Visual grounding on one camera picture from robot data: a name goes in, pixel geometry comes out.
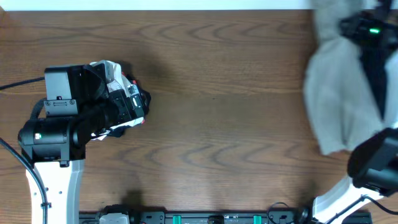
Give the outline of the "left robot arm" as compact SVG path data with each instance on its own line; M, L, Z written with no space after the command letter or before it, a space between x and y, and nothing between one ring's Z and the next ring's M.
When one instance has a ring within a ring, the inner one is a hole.
M142 124L149 92L118 63L48 67L47 96L19 131L33 223L78 223L86 145Z

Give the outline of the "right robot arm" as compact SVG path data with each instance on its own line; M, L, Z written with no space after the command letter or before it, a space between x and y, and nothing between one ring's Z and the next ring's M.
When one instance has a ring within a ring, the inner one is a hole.
M318 48L303 85L320 152L351 153L347 173L297 223L371 223L358 210L397 192L397 25L391 1L313 1Z

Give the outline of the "grey-green shorts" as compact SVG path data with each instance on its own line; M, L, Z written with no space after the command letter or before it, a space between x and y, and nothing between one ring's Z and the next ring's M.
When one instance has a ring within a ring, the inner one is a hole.
M359 46L343 37L338 23L363 9L362 1L312 1L318 48L311 56L303 97L320 152L356 146L385 128L397 127L397 51L386 58L386 105L381 112L360 61Z

